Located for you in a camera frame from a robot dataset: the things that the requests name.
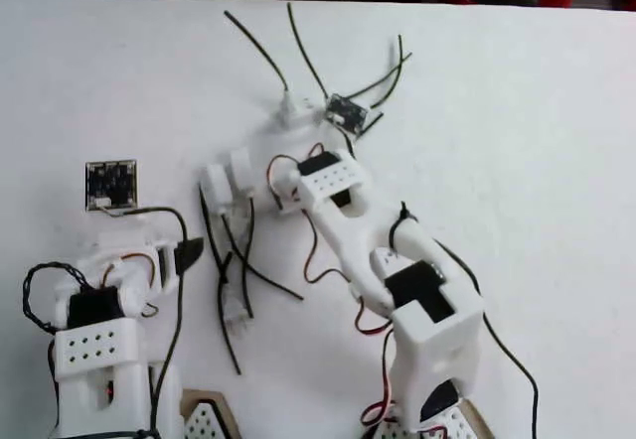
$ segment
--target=white connector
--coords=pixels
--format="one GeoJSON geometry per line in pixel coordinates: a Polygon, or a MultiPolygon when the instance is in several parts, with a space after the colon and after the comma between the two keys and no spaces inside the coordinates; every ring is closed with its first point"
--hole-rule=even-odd
{"type": "Polygon", "coordinates": [[[223,321],[226,322],[231,334],[240,336],[247,330],[249,314],[242,301],[237,297],[238,292],[232,284],[226,285],[223,291],[223,321]]]}
{"type": "Polygon", "coordinates": [[[201,190],[211,213],[225,214],[232,207],[234,196],[223,165],[210,164],[206,166],[201,176],[201,190]]]}
{"type": "Polygon", "coordinates": [[[307,98],[295,98],[286,91],[280,102],[278,117],[286,129],[318,123],[324,116],[324,108],[317,108],[307,98]]]}

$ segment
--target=black circuit board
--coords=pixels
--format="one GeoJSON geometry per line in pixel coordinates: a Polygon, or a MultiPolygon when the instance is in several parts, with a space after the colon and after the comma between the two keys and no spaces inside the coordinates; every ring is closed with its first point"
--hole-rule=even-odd
{"type": "Polygon", "coordinates": [[[353,101],[332,94],[325,110],[325,117],[345,131],[358,136],[365,125],[368,110],[353,101]]]}
{"type": "Polygon", "coordinates": [[[134,160],[86,163],[87,211],[137,207],[137,162],[134,160]]]}

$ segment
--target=black wire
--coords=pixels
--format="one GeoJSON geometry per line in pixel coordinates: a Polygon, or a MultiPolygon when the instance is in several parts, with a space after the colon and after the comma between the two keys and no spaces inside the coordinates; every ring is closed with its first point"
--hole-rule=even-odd
{"type": "Polygon", "coordinates": [[[55,344],[56,344],[56,341],[51,340],[51,342],[49,343],[49,347],[47,349],[47,362],[49,363],[49,373],[51,374],[51,380],[53,381],[53,389],[56,392],[56,423],[53,426],[53,429],[51,430],[49,437],[51,437],[51,434],[53,434],[53,431],[55,431],[58,425],[60,425],[60,386],[58,385],[58,382],[56,381],[56,362],[53,359],[53,348],[55,347],[55,344]]]}
{"type": "Polygon", "coordinates": [[[380,121],[383,117],[385,116],[384,113],[380,112],[378,113],[378,116],[376,116],[371,123],[369,123],[369,125],[365,126],[365,128],[360,132],[360,134],[358,135],[358,139],[362,138],[365,134],[367,134],[367,131],[369,131],[371,128],[374,127],[374,125],[380,121]]]}
{"type": "MultiPolygon", "coordinates": [[[[141,214],[149,214],[149,213],[169,213],[177,218],[179,221],[179,226],[181,227],[181,233],[183,236],[182,244],[184,248],[188,244],[188,227],[186,226],[186,222],[183,219],[183,216],[173,208],[168,207],[155,207],[155,208],[140,208],[133,209],[130,211],[125,211],[121,214],[111,214],[105,211],[109,216],[114,218],[120,217],[128,217],[128,216],[139,216],[141,214]]],[[[157,379],[157,385],[154,390],[154,395],[150,397],[150,428],[151,430],[155,430],[157,427],[157,412],[159,409],[159,396],[161,394],[161,387],[163,386],[163,381],[166,377],[166,373],[168,371],[168,366],[170,365],[170,361],[175,353],[175,349],[177,348],[177,342],[179,341],[179,335],[181,334],[181,326],[183,323],[183,287],[184,287],[184,273],[185,269],[182,268],[181,265],[182,257],[177,257],[177,271],[181,272],[179,275],[179,287],[177,289],[177,324],[175,325],[175,332],[172,336],[172,341],[170,342],[170,347],[168,348],[168,353],[166,354],[166,359],[164,360],[163,365],[161,366],[161,371],[159,372],[159,378],[157,379]]],[[[130,437],[130,436],[107,436],[107,437],[130,437]]]]}
{"type": "Polygon", "coordinates": [[[398,230],[399,225],[407,219],[417,221],[417,218],[406,208],[406,203],[402,201],[399,217],[389,229],[389,247],[391,250],[396,250],[396,230],[398,230]]]}
{"type": "Polygon", "coordinates": [[[93,287],[90,286],[88,282],[86,282],[86,277],[84,277],[83,273],[67,263],[39,263],[35,267],[29,269],[29,271],[27,272],[27,276],[22,283],[22,312],[24,313],[25,317],[35,323],[40,329],[44,330],[49,335],[54,335],[58,328],[53,326],[51,322],[43,322],[42,320],[40,320],[40,318],[38,318],[38,316],[31,310],[31,303],[29,301],[31,297],[31,283],[33,282],[33,276],[38,271],[44,270],[45,268],[57,268],[65,270],[68,275],[75,279],[81,289],[92,289],[93,287]]]}
{"type": "Polygon", "coordinates": [[[316,79],[318,86],[320,86],[320,89],[322,90],[323,96],[325,97],[325,99],[328,99],[329,94],[327,94],[327,90],[325,89],[325,86],[322,84],[322,81],[320,80],[320,76],[318,76],[318,73],[314,69],[314,66],[311,64],[311,61],[309,60],[309,57],[307,56],[307,52],[305,52],[305,48],[302,45],[302,41],[300,40],[300,35],[298,35],[298,30],[296,29],[296,22],[294,21],[294,14],[291,10],[290,2],[287,2],[287,14],[289,15],[289,24],[291,25],[291,30],[294,33],[294,39],[296,39],[296,45],[300,49],[302,58],[305,59],[305,63],[307,64],[307,67],[311,70],[311,73],[314,75],[314,78],[316,79]]]}
{"type": "Polygon", "coordinates": [[[157,316],[157,314],[159,313],[159,307],[158,307],[158,306],[156,306],[156,305],[155,305],[155,304],[153,304],[153,303],[150,303],[150,302],[146,302],[146,306],[148,306],[148,307],[152,308],[152,313],[143,313],[143,312],[141,312],[141,316],[142,316],[143,318],[153,318],[153,317],[156,317],[156,316],[157,316]]]}
{"type": "Polygon", "coordinates": [[[302,297],[301,295],[298,295],[293,290],[290,290],[287,287],[284,287],[280,285],[279,283],[274,282],[273,280],[271,280],[270,278],[266,277],[265,275],[260,273],[258,270],[256,270],[249,262],[247,262],[243,254],[240,252],[239,246],[237,245],[237,241],[235,240],[235,237],[232,234],[232,229],[230,228],[230,223],[228,222],[228,218],[225,215],[221,215],[221,221],[223,222],[223,225],[226,229],[226,233],[228,234],[228,239],[230,240],[230,244],[232,245],[232,251],[238,257],[238,259],[247,266],[247,270],[249,270],[251,273],[256,275],[262,281],[268,283],[272,287],[276,287],[277,289],[282,290],[285,293],[288,293],[289,295],[291,295],[292,297],[298,300],[301,300],[301,301],[304,300],[304,297],[302,297]]]}
{"type": "Polygon", "coordinates": [[[347,151],[349,151],[349,154],[351,155],[352,158],[356,159],[356,153],[354,152],[354,144],[351,142],[351,139],[349,139],[349,135],[347,133],[345,133],[345,131],[338,125],[336,124],[331,124],[334,128],[336,128],[340,134],[343,135],[343,137],[345,138],[345,144],[347,145],[347,151]]]}
{"type": "Polygon", "coordinates": [[[262,47],[262,45],[254,37],[254,35],[252,35],[249,32],[249,30],[241,22],[239,22],[237,20],[237,18],[234,15],[232,15],[230,12],[228,12],[226,10],[224,12],[224,14],[225,14],[226,17],[228,17],[232,21],[233,24],[235,24],[238,27],[239,30],[241,30],[244,33],[244,35],[249,39],[249,41],[252,42],[254,44],[254,46],[258,49],[258,51],[265,57],[265,59],[269,62],[271,67],[278,74],[278,77],[280,78],[280,81],[282,81],[282,85],[283,85],[285,91],[289,91],[289,87],[287,86],[287,81],[285,80],[285,77],[283,76],[282,72],[280,71],[280,68],[274,62],[274,60],[271,59],[269,54],[265,51],[265,49],[262,47]]]}
{"type": "MultiPolygon", "coordinates": [[[[402,45],[401,45],[401,35],[397,36],[397,44],[399,46],[399,59],[402,60],[403,50],[402,50],[402,45]]],[[[399,64],[397,64],[397,73],[396,73],[396,77],[394,78],[394,82],[391,83],[391,86],[389,87],[389,89],[387,90],[385,95],[382,98],[380,98],[378,101],[376,101],[374,104],[371,105],[371,109],[376,109],[378,106],[380,106],[381,104],[383,104],[385,101],[387,101],[389,99],[391,94],[394,92],[394,89],[396,89],[396,86],[398,85],[398,81],[399,81],[399,77],[400,76],[401,76],[401,62],[399,64]]]]}
{"type": "Polygon", "coordinates": [[[254,212],[254,199],[249,198],[249,233],[247,236],[247,245],[245,246],[245,262],[241,265],[241,279],[240,286],[242,289],[242,300],[247,308],[247,314],[250,318],[254,318],[254,313],[251,309],[251,302],[249,301],[249,294],[247,292],[247,265],[249,264],[249,252],[251,251],[251,244],[254,240],[254,229],[256,222],[256,214],[254,212]]]}
{"type": "MultiPolygon", "coordinates": [[[[466,274],[470,277],[470,280],[473,282],[473,286],[475,287],[475,290],[477,290],[477,293],[481,295],[481,289],[479,288],[479,282],[477,281],[477,276],[473,273],[473,271],[468,266],[468,264],[464,262],[459,257],[459,255],[457,255],[455,252],[453,252],[450,248],[448,248],[446,245],[441,243],[439,240],[436,239],[435,241],[466,272],[466,274]]],[[[486,316],[485,312],[484,312],[484,324],[486,324],[486,329],[488,330],[488,333],[490,333],[490,336],[493,337],[493,340],[495,341],[497,346],[501,349],[502,352],[504,352],[504,355],[506,355],[510,359],[510,361],[513,362],[513,364],[519,369],[519,371],[528,379],[531,386],[533,387],[532,434],[533,434],[533,439],[537,439],[537,416],[539,411],[539,386],[537,385],[537,382],[535,381],[531,373],[517,359],[517,357],[515,357],[515,355],[510,350],[508,350],[506,345],[504,345],[504,342],[502,342],[499,336],[497,335],[497,333],[495,333],[495,329],[491,325],[490,320],[488,320],[488,317],[486,316]]]]}
{"type": "Polygon", "coordinates": [[[128,437],[131,439],[146,439],[148,437],[154,437],[155,439],[161,439],[161,435],[156,429],[149,431],[96,432],[93,434],[82,434],[81,436],[65,437],[61,439],[114,439],[120,437],[128,437]]]}
{"type": "Polygon", "coordinates": [[[204,197],[201,189],[199,189],[199,198],[201,200],[201,214],[203,215],[204,224],[206,225],[206,233],[208,234],[208,242],[210,243],[210,249],[212,250],[212,255],[215,259],[217,269],[219,270],[219,284],[217,286],[217,313],[219,314],[221,333],[223,334],[223,339],[226,342],[226,348],[228,349],[228,353],[230,353],[230,357],[232,359],[232,363],[235,366],[235,370],[237,371],[237,374],[241,374],[239,360],[237,360],[237,355],[235,354],[235,350],[232,347],[230,335],[228,335],[228,327],[223,318],[223,289],[228,283],[228,267],[230,266],[230,262],[232,261],[232,253],[228,252],[225,261],[221,261],[221,254],[219,253],[219,248],[217,247],[217,243],[215,242],[215,237],[212,232],[212,225],[210,223],[210,216],[208,214],[208,205],[206,204],[206,198],[204,197]]]}
{"type": "Polygon", "coordinates": [[[226,274],[226,270],[230,265],[230,261],[232,260],[232,253],[228,252],[228,256],[226,257],[226,261],[223,265],[219,267],[219,285],[217,287],[217,311],[219,312],[219,322],[221,323],[221,333],[223,334],[223,339],[226,342],[226,347],[228,347],[228,352],[230,353],[230,357],[232,358],[232,363],[235,366],[235,370],[238,375],[241,375],[242,372],[239,366],[239,360],[237,360],[237,355],[235,354],[234,348],[232,348],[232,343],[230,342],[230,335],[228,334],[228,326],[223,318],[224,316],[224,308],[223,308],[223,289],[228,283],[228,277],[226,274]]]}
{"type": "Polygon", "coordinates": [[[382,84],[382,83],[383,83],[383,82],[385,82],[387,79],[389,79],[389,78],[391,77],[391,75],[392,75],[392,74],[394,74],[395,72],[397,72],[397,71],[401,68],[401,65],[402,65],[404,62],[406,62],[406,61],[410,58],[410,56],[411,56],[411,55],[413,55],[413,53],[408,52],[408,54],[406,54],[406,57],[404,57],[403,59],[401,59],[401,60],[399,61],[399,63],[398,63],[395,67],[393,67],[392,69],[390,69],[390,70],[389,70],[389,72],[388,72],[387,74],[385,74],[382,78],[380,78],[380,79],[378,79],[378,80],[374,81],[373,83],[371,83],[371,84],[369,84],[369,85],[365,86],[365,87],[364,87],[364,88],[362,88],[362,89],[359,89],[359,90],[358,90],[358,91],[356,91],[355,93],[352,93],[352,94],[350,94],[350,95],[348,95],[348,96],[345,96],[345,97],[346,97],[346,98],[348,98],[348,99],[355,98],[356,96],[360,96],[361,94],[366,93],[366,92],[367,92],[367,91],[369,91],[370,89],[375,88],[375,87],[376,87],[376,86],[378,86],[379,84],[382,84]]]}

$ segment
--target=white table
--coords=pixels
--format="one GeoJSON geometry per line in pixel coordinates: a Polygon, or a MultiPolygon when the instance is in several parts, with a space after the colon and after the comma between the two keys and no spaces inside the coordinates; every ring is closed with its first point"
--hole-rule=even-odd
{"type": "MultiPolygon", "coordinates": [[[[277,106],[279,81],[224,9],[294,92],[319,99],[282,3],[0,0],[2,437],[46,437],[55,417],[48,339],[20,311],[27,269],[73,258],[113,222],[83,212],[83,163],[137,159],[141,203],[178,208],[201,235],[198,170],[277,106]]],[[[540,436],[631,436],[636,16],[353,3],[295,13],[336,92],[384,73],[403,34],[414,56],[359,159],[478,273],[495,327],[539,382],[540,436]]],[[[243,377],[221,340],[209,255],[187,276],[176,364],[185,386],[225,393],[246,438],[359,437],[360,411],[381,395],[381,339],[355,333],[347,287],[302,281],[310,240],[301,218],[258,220],[254,264],[306,301],[251,282],[257,318],[235,340],[243,377]]],[[[319,257],[316,271],[334,262],[324,243],[319,257]]],[[[34,291],[47,314],[46,275],[34,291]]],[[[150,326],[159,351],[174,303],[150,326]]],[[[481,344],[471,398],[498,437],[530,437],[530,386],[485,333],[481,344]]]]}

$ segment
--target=wire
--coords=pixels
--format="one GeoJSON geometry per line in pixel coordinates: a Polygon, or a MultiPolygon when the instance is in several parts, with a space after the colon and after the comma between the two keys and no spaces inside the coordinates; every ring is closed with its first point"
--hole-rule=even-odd
{"type": "Polygon", "coordinates": [[[56,392],[56,423],[49,433],[49,437],[53,435],[53,432],[60,425],[60,386],[56,381],[56,362],[53,359],[53,349],[56,345],[55,339],[49,342],[47,349],[47,363],[49,364],[49,373],[51,374],[51,381],[53,382],[53,389],[56,392]]]}
{"type": "MultiPolygon", "coordinates": [[[[177,218],[179,222],[179,226],[181,228],[181,233],[183,236],[182,244],[185,246],[188,244],[188,227],[186,226],[186,222],[183,219],[183,216],[173,208],[168,207],[156,207],[156,208],[141,208],[141,209],[133,209],[130,211],[124,211],[123,213],[114,214],[109,211],[106,212],[112,218],[122,218],[129,216],[139,216],[141,214],[150,214],[150,213],[169,213],[177,218]]],[[[161,387],[163,386],[163,381],[166,377],[166,372],[168,371],[168,366],[170,365],[170,361],[175,353],[175,349],[177,348],[177,342],[179,341],[179,335],[181,334],[181,326],[183,323],[183,288],[184,288],[184,274],[185,269],[182,268],[181,265],[182,258],[181,256],[177,259],[177,271],[181,272],[179,274],[179,287],[177,289],[177,323],[175,325],[175,332],[172,336],[172,341],[170,342],[170,347],[168,348],[168,353],[166,354],[166,359],[164,360],[163,365],[161,366],[161,371],[159,372],[159,378],[157,379],[157,385],[154,390],[154,395],[150,397],[150,429],[156,430],[157,427],[157,412],[159,409],[159,396],[161,394],[161,387]]],[[[107,436],[107,437],[134,437],[134,436],[107,436]]]]}
{"type": "Polygon", "coordinates": [[[406,208],[406,203],[402,201],[401,209],[399,210],[399,217],[389,229],[389,247],[391,250],[396,250],[396,230],[398,230],[399,225],[407,219],[418,221],[417,217],[411,214],[406,208]]]}
{"type": "MultiPolygon", "coordinates": [[[[481,289],[479,288],[479,282],[477,281],[477,276],[474,274],[474,272],[468,266],[468,264],[464,262],[461,259],[461,257],[459,257],[459,255],[457,255],[455,252],[453,252],[450,248],[448,248],[446,245],[441,243],[439,240],[435,240],[435,241],[466,272],[468,277],[470,277],[470,280],[472,281],[473,286],[475,287],[475,290],[477,291],[477,293],[479,293],[479,295],[481,295],[481,289]]],[[[484,324],[486,325],[486,329],[488,330],[488,333],[490,333],[490,336],[493,337],[493,340],[495,341],[497,346],[501,349],[502,352],[504,352],[504,355],[506,355],[510,359],[510,361],[513,362],[513,364],[519,369],[519,371],[528,379],[528,381],[530,382],[530,385],[533,388],[532,434],[533,434],[533,439],[537,439],[537,416],[539,412],[539,386],[537,385],[537,382],[535,381],[531,373],[526,369],[526,367],[517,359],[517,357],[515,357],[515,355],[508,349],[508,347],[504,345],[504,342],[501,341],[501,339],[495,332],[495,329],[491,325],[490,320],[486,316],[485,312],[483,317],[484,317],[484,324]]]]}
{"type": "Polygon", "coordinates": [[[94,434],[82,434],[81,436],[65,437],[61,439],[114,439],[119,437],[128,437],[131,439],[146,439],[148,437],[154,437],[155,439],[161,439],[161,435],[156,429],[149,431],[96,432],[94,434]]]}
{"type": "Polygon", "coordinates": [[[385,342],[382,348],[382,381],[383,381],[383,399],[379,403],[372,404],[367,407],[360,415],[360,422],[363,426],[370,427],[375,426],[382,422],[382,420],[389,412],[389,406],[391,405],[391,381],[389,380],[389,371],[387,368],[387,345],[389,344],[389,337],[393,333],[393,329],[389,330],[385,335],[385,342]],[[371,419],[367,419],[369,413],[375,409],[379,409],[378,413],[371,419]]]}
{"type": "MultiPolygon", "coordinates": [[[[402,60],[403,51],[402,51],[402,45],[401,45],[401,35],[397,36],[397,44],[399,46],[399,59],[402,60]]],[[[378,101],[376,101],[374,104],[371,105],[371,109],[376,109],[378,106],[380,106],[381,104],[383,104],[385,101],[387,101],[389,99],[391,94],[396,89],[396,86],[398,85],[398,81],[399,81],[399,77],[400,76],[401,76],[401,62],[399,64],[397,64],[397,73],[396,73],[396,77],[394,78],[394,82],[391,83],[391,86],[389,87],[389,89],[387,90],[385,95],[382,98],[380,98],[378,101]]]]}
{"type": "Polygon", "coordinates": [[[291,25],[291,30],[294,33],[294,39],[296,39],[296,45],[300,49],[302,58],[305,59],[305,63],[307,64],[307,67],[311,70],[311,73],[314,75],[314,78],[316,79],[318,86],[320,86],[323,96],[325,97],[325,99],[328,99],[329,94],[327,94],[327,90],[325,89],[325,86],[322,84],[322,81],[320,80],[320,76],[318,76],[318,73],[314,69],[314,66],[311,64],[311,61],[309,60],[309,57],[307,56],[307,52],[305,52],[305,48],[302,45],[302,41],[300,40],[300,36],[298,35],[298,29],[296,29],[296,22],[294,21],[294,14],[293,14],[293,11],[291,10],[290,2],[287,2],[287,15],[289,15],[289,24],[291,25]]]}
{"type": "Polygon", "coordinates": [[[93,287],[86,282],[86,277],[77,270],[75,267],[68,263],[63,262],[47,262],[47,263],[39,263],[35,267],[32,267],[28,272],[22,283],[22,312],[25,317],[35,323],[41,330],[45,331],[49,335],[54,335],[58,328],[53,326],[51,322],[43,322],[38,318],[36,314],[31,310],[31,303],[29,301],[31,297],[31,282],[33,282],[34,275],[46,268],[57,268],[65,270],[68,275],[70,275],[78,284],[80,289],[88,289],[92,290],[93,287]]]}
{"type": "Polygon", "coordinates": [[[287,86],[287,80],[285,80],[285,77],[283,76],[282,71],[280,70],[278,65],[274,62],[274,60],[271,59],[271,57],[269,56],[269,53],[265,51],[262,45],[254,37],[254,35],[252,35],[251,32],[241,22],[239,22],[234,15],[232,15],[227,10],[224,12],[224,15],[228,17],[232,21],[232,23],[235,24],[238,27],[238,29],[243,32],[243,34],[249,39],[250,42],[254,44],[254,46],[258,49],[258,51],[265,57],[265,59],[269,62],[271,67],[278,74],[278,77],[280,78],[280,81],[282,82],[282,85],[285,91],[289,91],[289,86],[287,86]]]}
{"type": "Polygon", "coordinates": [[[301,295],[298,295],[293,290],[290,290],[287,287],[284,287],[280,285],[279,283],[274,282],[273,280],[271,280],[270,278],[266,277],[265,275],[260,273],[258,270],[256,270],[249,262],[247,262],[243,254],[240,252],[239,246],[237,245],[237,240],[232,234],[232,229],[230,228],[230,223],[228,222],[227,216],[221,215],[221,221],[223,222],[223,225],[226,229],[226,233],[228,234],[228,239],[230,240],[230,244],[232,245],[232,251],[238,257],[238,259],[247,266],[247,270],[249,270],[256,277],[260,278],[262,281],[264,281],[265,283],[268,283],[272,287],[275,287],[279,290],[282,290],[285,293],[288,293],[289,295],[291,295],[297,300],[300,300],[300,301],[304,300],[304,297],[302,297],[301,295]]]}
{"type": "Polygon", "coordinates": [[[448,439],[448,429],[446,429],[446,426],[433,426],[424,431],[419,431],[419,437],[425,439],[424,434],[428,434],[428,437],[430,437],[431,434],[435,434],[435,437],[437,437],[436,434],[438,432],[441,432],[441,439],[448,439]]]}
{"type": "Polygon", "coordinates": [[[385,116],[384,113],[380,112],[378,113],[378,116],[376,116],[371,123],[369,123],[367,126],[365,126],[363,128],[363,130],[360,132],[360,134],[358,135],[358,139],[362,138],[365,134],[367,134],[367,131],[369,131],[371,128],[374,127],[374,125],[380,121],[383,117],[385,116]]]}
{"type": "Polygon", "coordinates": [[[316,225],[314,225],[314,221],[311,219],[311,216],[307,213],[307,211],[303,209],[302,213],[309,221],[309,225],[311,226],[311,231],[313,233],[313,243],[311,245],[311,250],[309,251],[309,255],[307,255],[307,260],[305,261],[305,266],[303,267],[303,270],[302,270],[303,275],[305,277],[305,281],[307,283],[318,283],[320,280],[322,280],[324,277],[326,277],[330,273],[337,273],[342,278],[344,278],[347,283],[351,283],[351,280],[347,278],[347,275],[345,275],[342,270],[339,270],[337,268],[328,268],[327,270],[323,271],[315,278],[309,278],[309,264],[311,263],[311,260],[313,259],[316,253],[316,249],[318,248],[318,231],[316,230],[316,225]]]}
{"type": "Polygon", "coordinates": [[[312,146],[312,148],[309,150],[309,153],[307,153],[307,157],[311,158],[314,155],[314,151],[320,148],[320,153],[324,153],[325,152],[325,145],[322,143],[316,143],[312,146]]]}
{"type": "Polygon", "coordinates": [[[249,264],[249,252],[251,251],[251,244],[254,241],[254,228],[255,228],[256,214],[254,212],[254,198],[249,198],[249,232],[247,235],[247,245],[245,246],[245,262],[241,265],[241,278],[240,287],[242,290],[242,299],[247,308],[247,314],[250,318],[254,318],[254,313],[251,309],[251,302],[249,301],[249,294],[247,293],[247,265],[249,264]]]}
{"type": "Polygon", "coordinates": [[[241,375],[242,372],[239,366],[239,360],[237,360],[237,355],[235,354],[234,348],[232,348],[232,343],[230,342],[230,335],[228,334],[228,326],[224,321],[224,308],[223,308],[223,289],[228,284],[228,277],[226,271],[228,270],[228,266],[232,260],[232,253],[228,252],[228,256],[226,257],[226,261],[219,267],[219,285],[217,286],[217,311],[219,312],[219,321],[221,322],[221,333],[223,334],[223,339],[226,342],[226,347],[228,348],[228,352],[230,353],[230,357],[232,358],[232,363],[235,366],[235,370],[238,375],[241,375]]]}
{"type": "Polygon", "coordinates": [[[159,313],[159,307],[158,307],[158,306],[156,306],[156,305],[155,305],[155,304],[153,304],[153,303],[150,303],[150,302],[146,302],[146,306],[147,306],[147,307],[152,308],[153,312],[152,312],[152,313],[143,313],[143,312],[141,312],[141,316],[142,316],[143,318],[153,318],[153,317],[156,317],[156,316],[157,316],[157,314],[159,313]]]}
{"type": "Polygon", "coordinates": [[[354,325],[356,326],[356,330],[358,330],[363,335],[367,335],[367,336],[377,335],[383,332],[384,330],[386,330],[393,323],[391,320],[388,320],[386,323],[384,323],[383,325],[379,327],[364,329],[360,326],[360,320],[362,319],[362,315],[364,312],[365,312],[365,301],[363,300],[362,297],[360,297],[360,310],[358,310],[358,315],[356,315],[356,320],[354,320],[354,325]]]}
{"type": "MultiPolygon", "coordinates": [[[[148,260],[150,262],[150,288],[152,288],[152,284],[155,281],[155,261],[152,259],[152,257],[150,255],[148,255],[147,253],[142,253],[142,252],[132,252],[132,253],[126,253],[125,255],[122,255],[121,260],[127,260],[129,258],[136,258],[136,257],[140,257],[140,258],[145,258],[146,260],[148,260]]],[[[106,271],[103,272],[103,277],[101,277],[101,285],[100,288],[103,288],[106,286],[106,280],[108,278],[108,274],[113,270],[113,268],[115,268],[114,264],[111,263],[110,265],[108,265],[108,268],[106,268],[106,271]]]]}
{"type": "Polygon", "coordinates": [[[362,88],[362,89],[359,89],[359,90],[358,90],[358,91],[356,91],[355,93],[351,93],[349,96],[345,96],[345,97],[346,97],[346,98],[348,98],[348,99],[355,98],[356,96],[360,96],[361,94],[364,94],[364,93],[366,93],[367,91],[369,91],[369,90],[371,90],[371,89],[375,88],[375,87],[376,87],[376,86],[378,86],[379,84],[382,84],[382,83],[383,83],[383,82],[385,82],[387,79],[389,79],[389,78],[391,77],[391,75],[392,75],[392,74],[394,74],[395,72],[397,72],[397,71],[398,71],[398,69],[400,69],[400,68],[401,68],[402,64],[403,64],[404,62],[406,62],[408,59],[410,59],[410,56],[411,56],[411,55],[413,55],[413,53],[408,52],[408,54],[406,54],[406,57],[404,57],[403,59],[401,59],[401,60],[399,61],[399,63],[398,63],[396,66],[394,66],[392,69],[390,69],[390,70],[389,70],[389,72],[388,72],[387,74],[385,74],[382,78],[380,78],[380,79],[378,79],[378,80],[374,81],[373,83],[371,83],[371,84],[369,84],[369,85],[365,86],[365,87],[364,87],[364,88],[362,88]]]}
{"type": "Polygon", "coordinates": [[[206,204],[206,198],[204,197],[201,188],[199,189],[199,198],[201,201],[201,214],[203,216],[204,224],[206,225],[206,233],[208,234],[208,242],[210,243],[210,249],[212,250],[212,256],[215,260],[215,264],[217,265],[217,269],[219,270],[219,283],[217,285],[217,313],[219,315],[221,333],[223,334],[223,339],[226,342],[226,348],[228,349],[228,353],[230,353],[230,358],[232,359],[235,370],[237,371],[237,374],[241,374],[239,360],[237,360],[237,355],[235,354],[235,350],[232,347],[232,342],[230,341],[230,335],[228,335],[228,327],[226,325],[226,322],[224,321],[223,308],[223,289],[228,283],[228,267],[230,266],[230,262],[232,261],[232,253],[228,252],[228,254],[226,255],[226,259],[221,260],[219,247],[215,242],[215,237],[212,232],[212,224],[210,223],[210,215],[208,214],[208,205],[206,204]]]}
{"type": "Polygon", "coordinates": [[[267,171],[265,172],[265,177],[267,179],[267,186],[269,187],[271,194],[274,196],[276,203],[280,205],[280,195],[274,189],[273,184],[271,183],[271,171],[272,171],[274,163],[279,159],[288,159],[289,161],[293,161],[294,163],[296,163],[296,165],[298,165],[298,160],[294,158],[293,156],[289,156],[287,154],[277,154],[276,156],[271,158],[271,160],[269,161],[269,164],[267,165],[267,171]]]}
{"type": "Polygon", "coordinates": [[[345,133],[345,131],[340,128],[340,126],[331,123],[331,125],[336,128],[338,131],[340,131],[340,134],[343,135],[343,137],[345,138],[345,144],[347,145],[347,151],[349,151],[349,154],[351,155],[352,158],[356,159],[356,153],[354,152],[354,145],[351,142],[351,139],[349,139],[349,136],[347,135],[347,133],[345,133]]]}

